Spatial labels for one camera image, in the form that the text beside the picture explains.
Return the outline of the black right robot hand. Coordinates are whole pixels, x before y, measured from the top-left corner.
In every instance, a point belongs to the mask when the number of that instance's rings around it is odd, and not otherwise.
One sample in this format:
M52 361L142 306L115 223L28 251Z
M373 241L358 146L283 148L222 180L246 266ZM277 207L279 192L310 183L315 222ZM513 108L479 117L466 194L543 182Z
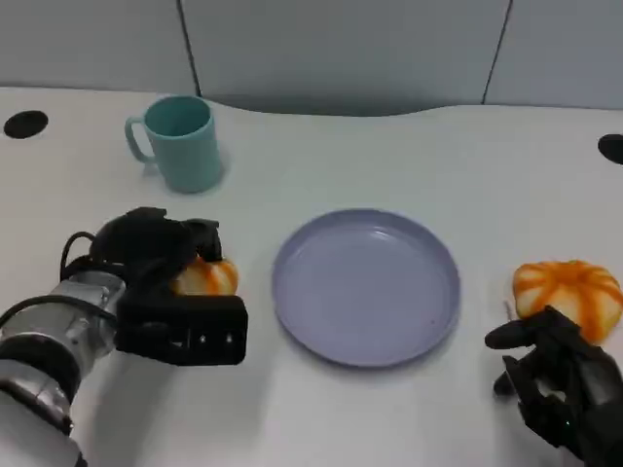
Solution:
M498 397L515 396L530 430L586 466L622 464L622 374L600 346L550 305L485 336L491 349L530 347L520 359L502 357Z

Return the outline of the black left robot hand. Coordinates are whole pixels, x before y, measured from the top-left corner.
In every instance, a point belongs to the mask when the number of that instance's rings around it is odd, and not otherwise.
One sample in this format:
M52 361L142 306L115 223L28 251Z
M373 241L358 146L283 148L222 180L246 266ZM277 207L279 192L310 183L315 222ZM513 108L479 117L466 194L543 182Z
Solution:
M120 266L143 291L178 296L228 296L238 270L223 256L219 223L168 219L162 208L139 207L106 223L95 235L91 258Z

